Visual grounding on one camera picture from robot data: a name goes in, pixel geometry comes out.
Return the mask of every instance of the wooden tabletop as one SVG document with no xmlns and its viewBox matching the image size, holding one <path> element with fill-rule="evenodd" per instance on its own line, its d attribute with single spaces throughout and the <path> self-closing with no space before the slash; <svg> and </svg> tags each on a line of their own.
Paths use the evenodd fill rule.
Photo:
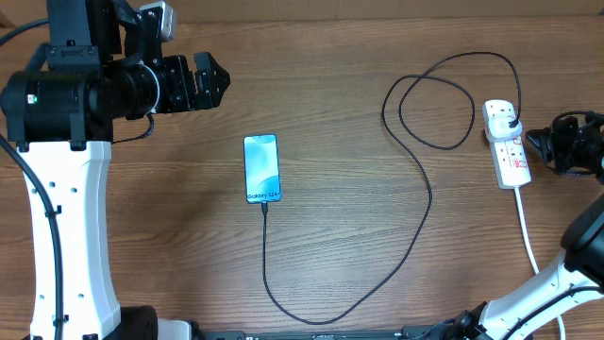
<svg viewBox="0 0 604 340">
<path fill-rule="evenodd" d="M 401 270 L 341 321 L 291 320 L 261 276 L 262 214 L 244 195 L 243 137 L 278 137 L 283 200 L 270 205 L 268 280 L 278 301 L 311 320 L 332 318 L 400 261 L 428 203 L 411 157 L 379 111 L 393 82 L 447 56 L 494 51 L 523 89 L 525 129 L 569 110 L 604 111 L 604 17 L 181 25 L 164 55 L 210 51 L 231 75 L 219 109 L 157 116 L 153 136 L 113 147 L 108 229 L 111 276 L 123 306 L 204 330 L 246 332 L 399 329 L 431 324 L 508 294 L 531 277 L 512 191 L 497 188 L 480 106 L 517 103 L 508 66 L 492 57 L 450 61 L 436 73 L 477 102 L 467 141 L 452 151 L 417 143 L 387 119 L 428 173 L 434 204 Z M 23 68 L 37 29 L 3 46 L 0 84 Z M 463 93 L 425 81 L 404 106 L 409 126 L 439 145 L 470 122 Z M 5 121 L 0 131 L 4 134 Z M 115 122 L 116 138 L 146 129 Z M 547 172 L 527 145 L 533 182 L 522 188 L 540 265 L 561 250 L 572 220 L 603 193 L 594 178 Z M 22 173 L 0 154 L 0 337 L 28 332 L 34 300 L 31 222 Z M 569 339 L 601 339 L 604 302 L 564 315 Z M 557 339 L 557 325 L 538 332 Z"/>
</svg>

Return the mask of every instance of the white power strip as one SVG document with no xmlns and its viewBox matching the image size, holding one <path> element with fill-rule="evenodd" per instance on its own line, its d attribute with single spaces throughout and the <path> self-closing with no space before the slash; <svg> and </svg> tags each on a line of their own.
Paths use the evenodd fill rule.
<svg viewBox="0 0 604 340">
<path fill-rule="evenodd" d="M 492 130 L 489 126 L 493 126 L 493 121 L 508 122 L 515 119 L 513 105 L 505 100 L 489 100 L 482 106 L 482 115 L 499 188 L 513 189 L 529 183 L 529 165 L 520 138 L 522 125 L 518 124 L 505 136 L 499 133 L 497 140 L 502 142 L 492 142 L 493 138 L 490 135 Z"/>
</svg>

